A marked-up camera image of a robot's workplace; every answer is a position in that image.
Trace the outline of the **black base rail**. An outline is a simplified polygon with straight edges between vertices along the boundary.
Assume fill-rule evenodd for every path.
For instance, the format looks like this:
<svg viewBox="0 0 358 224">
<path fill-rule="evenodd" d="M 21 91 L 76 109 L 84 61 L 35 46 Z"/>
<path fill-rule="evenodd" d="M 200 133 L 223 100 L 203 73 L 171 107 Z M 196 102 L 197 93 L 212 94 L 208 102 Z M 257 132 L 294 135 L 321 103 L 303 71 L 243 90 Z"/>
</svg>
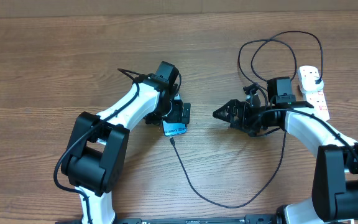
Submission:
<svg viewBox="0 0 358 224">
<path fill-rule="evenodd" d="M 237 218 L 166 218 L 153 220 L 118 218 L 112 224 L 286 224 L 286 221 L 277 214 L 256 214 Z"/>
</svg>

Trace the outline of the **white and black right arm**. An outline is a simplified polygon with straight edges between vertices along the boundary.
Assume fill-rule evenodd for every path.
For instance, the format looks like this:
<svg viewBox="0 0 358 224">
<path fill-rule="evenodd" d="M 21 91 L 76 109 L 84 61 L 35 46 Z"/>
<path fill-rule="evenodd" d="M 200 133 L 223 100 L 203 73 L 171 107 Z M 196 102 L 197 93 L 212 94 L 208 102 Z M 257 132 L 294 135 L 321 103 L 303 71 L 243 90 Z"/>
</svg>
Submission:
<svg viewBox="0 0 358 224">
<path fill-rule="evenodd" d="M 311 197 L 283 205 L 272 223 L 343 223 L 358 220 L 358 142 L 341 134 L 307 101 L 297 101 L 288 77 L 267 81 L 262 106 L 259 85 L 244 87 L 245 101 L 230 100 L 213 112 L 231 128 L 256 137 L 278 127 L 301 141 L 316 157 Z"/>
</svg>

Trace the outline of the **blue Galaxy smartphone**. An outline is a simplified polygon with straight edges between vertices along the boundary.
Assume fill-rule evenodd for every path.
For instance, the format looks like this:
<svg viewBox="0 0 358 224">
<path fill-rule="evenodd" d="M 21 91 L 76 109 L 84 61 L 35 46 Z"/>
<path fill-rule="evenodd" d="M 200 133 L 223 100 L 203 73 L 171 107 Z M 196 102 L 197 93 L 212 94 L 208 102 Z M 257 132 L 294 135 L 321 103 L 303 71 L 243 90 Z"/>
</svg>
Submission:
<svg viewBox="0 0 358 224">
<path fill-rule="evenodd" d="M 186 124 L 183 123 L 167 123 L 163 121 L 163 133 L 166 137 L 172 137 L 187 132 Z"/>
</svg>

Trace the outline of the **white power extension strip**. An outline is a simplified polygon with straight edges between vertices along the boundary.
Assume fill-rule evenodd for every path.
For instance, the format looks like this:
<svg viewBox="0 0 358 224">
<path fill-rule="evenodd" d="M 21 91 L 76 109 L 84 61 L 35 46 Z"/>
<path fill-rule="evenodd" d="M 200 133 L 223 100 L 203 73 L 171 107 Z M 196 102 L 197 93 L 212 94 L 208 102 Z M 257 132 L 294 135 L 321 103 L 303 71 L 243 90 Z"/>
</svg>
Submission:
<svg viewBox="0 0 358 224">
<path fill-rule="evenodd" d="M 299 87 L 301 77 L 314 77 L 315 79 L 320 78 L 318 69 L 310 65 L 301 66 L 298 69 L 297 74 L 299 79 Z M 314 109 L 318 112 L 322 120 L 328 121 L 330 119 L 329 110 L 323 89 L 309 94 L 302 93 L 302 95 L 304 100 L 313 105 Z"/>
</svg>

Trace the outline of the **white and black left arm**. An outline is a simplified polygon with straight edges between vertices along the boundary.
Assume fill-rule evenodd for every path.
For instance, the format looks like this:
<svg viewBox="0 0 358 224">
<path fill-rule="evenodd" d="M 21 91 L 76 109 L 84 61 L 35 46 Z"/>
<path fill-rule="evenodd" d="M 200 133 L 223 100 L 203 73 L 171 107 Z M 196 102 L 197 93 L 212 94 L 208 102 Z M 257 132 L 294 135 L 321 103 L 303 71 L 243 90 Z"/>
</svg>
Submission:
<svg viewBox="0 0 358 224">
<path fill-rule="evenodd" d="M 124 167 L 130 131 L 140 121 L 163 126 L 166 137 L 185 134 L 190 103 L 182 102 L 179 70 L 161 62 L 157 71 L 141 74 L 122 69 L 131 89 L 110 108 L 81 113 L 66 151 L 54 172 L 55 185 L 80 196 L 83 216 L 78 223 L 114 223 L 112 189 Z"/>
</svg>

